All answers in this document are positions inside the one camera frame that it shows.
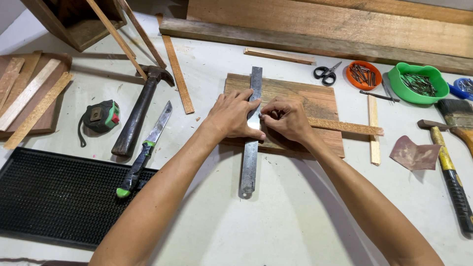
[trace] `white table surface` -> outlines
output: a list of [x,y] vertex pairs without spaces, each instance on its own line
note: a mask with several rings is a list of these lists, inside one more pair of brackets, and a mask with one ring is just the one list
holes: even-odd
[[[169,65],[156,19],[136,15]],[[123,36],[139,63],[153,64],[131,23],[120,32],[126,33]],[[174,37],[172,41],[195,113],[185,115],[175,88],[165,82],[158,84],[140,139],[148,135],[168,100],[173,103],[174,111],[156,145],[157,152],[148,162],[150,168],[162,167],[189,139],[223,92],[227,73],[249,75],[252,66],[259,66],[263,67],[265,78],[321,85],[312,76],[315,66],[243,55],[245,46]],[[133,77],[135,68],[111,36],[78,53],[47,32],[28,10],[0,35],[2,54],[41,49],[69,53],[73,57],[73,83],[65,92],[57,132],[27,137],[21,146],[115,161],[110,150],[143,84],[141,78]],[[332,67],[340,61],[323,56],[315,58],[316,66]],[[333,86],[339,118],[344,122],[368,124],[367,96],[360,94],[343,74],[350,62],[342,60]],[[390,65],[374,65],[382,73],[392,69]],[[461,77],[443,76],[450,83]],[[373,92],[385,94],[381,86]],[[120,105],[120,124],[102,136],[86,137],[87,147],[80,148],[77,138],[80,116],[87,105],[109,99]],[[420,119],[443,122],[442,116],[434,106],[419,107],[402,100],[392,104],[377,99],[377,106],[379,126],[385,132],[380,137],[381,165],[370,164],[367,138],[343,139],[344,160],[406,215],[446,265],[471,265],[473,241],[460,233],[440,164],[437,162],[436,170],[410,172],[389,158],[394,143],[403,135],[416,144],[432,144],[429,131],[419,129],[416,122]],[[443,136],[466,193],[473,195],[473,159],[466,145],[450,132]],[[136,145],[134,156],[140,149]],[[250,200],[241,200],[237,190],[242,151],[242,148],[217,146],[205,160],[148,265],[387,265],[316,161],[260,152],[256,191]],[[0,166],[9,154],[10,151],[0,149]],[[132,160],[123,163],[131,164]],[[0,237],[3,258],[87,262],[91,256],[91,251]]]

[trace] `orange container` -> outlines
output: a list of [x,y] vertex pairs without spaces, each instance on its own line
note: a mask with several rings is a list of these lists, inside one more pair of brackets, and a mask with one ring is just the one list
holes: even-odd
[[372,89],[376,88],[376,86],[368,86],[368,83],[366,83],[366,82],[359,83],[358,81],[356,81],[356,79],[354,79],[351,76],[350,67],[353,67],[354,64],[359,64],[360,66],[365,67],[365,68],[371,70],[372,72],[374,72],[375,73],[375,79],[376,79],[376,82],[375,82],[376,86],[381,84],[381,81],[383,80],[383,76],[381,76],[381,73],[379,72],[379,70],[374,65],[372,65],[368,62],[365,62],[365,61],[353,61],[347,67],[347,78],[348,78],[348,81],[351,84],[353,84],[355,87],[357,87],[359,89],[362,89],[362,90],[372,90]]

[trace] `hammer handle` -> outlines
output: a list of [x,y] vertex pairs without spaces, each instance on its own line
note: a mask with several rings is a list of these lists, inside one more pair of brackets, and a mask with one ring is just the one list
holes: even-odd
[[141,90],[138,100],[131,111],[130,117],[125,123],[125,126],[120,132],[115,146],[112,148],[112,154],[122,157],[131,157],[138,141],[143,122],[146,117],[146,112],[153,98],[156,85],[158,84],[156,78],[149,77],[146,80],[145,86]]
[[440,164],[442,165],[442,172],[445,178],[450,198],[452,199],[453,207],[455,208],[456,217],[460,225],[460,229],[464,233],[473,233],[473,212],[468,204],[465,191],[463,190],[462,181],[456,173],[453,162],[448,154],[445,141],[442,137],[442,133],[438,127],[434,126],[430,129],[432,139],[435,144],[442,145],[438,157],[440,158]]

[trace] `black rubber mat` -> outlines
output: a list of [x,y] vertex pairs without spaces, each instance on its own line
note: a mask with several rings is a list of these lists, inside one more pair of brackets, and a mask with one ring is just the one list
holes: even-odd
[[[0,234],[95,249],[137,194],[115,194],[130,168],[16,148],[0,170]],[[156,172],[145,169],[141,179]]]

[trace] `green bowl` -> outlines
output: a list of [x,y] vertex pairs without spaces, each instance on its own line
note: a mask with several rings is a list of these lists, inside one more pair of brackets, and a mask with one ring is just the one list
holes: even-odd
[[[428,76],[432,86],[437,90],[435,97],[420,95],[410,90],[401,80],[401,75],[406,73]],[[421,67],[412,66],[406,63],[398,63],[388,72],[388,77],[391,81],[393,91],[403,100],[415,104],[433,104],[436,101],[445,98],[450,92],[450,88],[442,78],[440,71],[432,66]]]

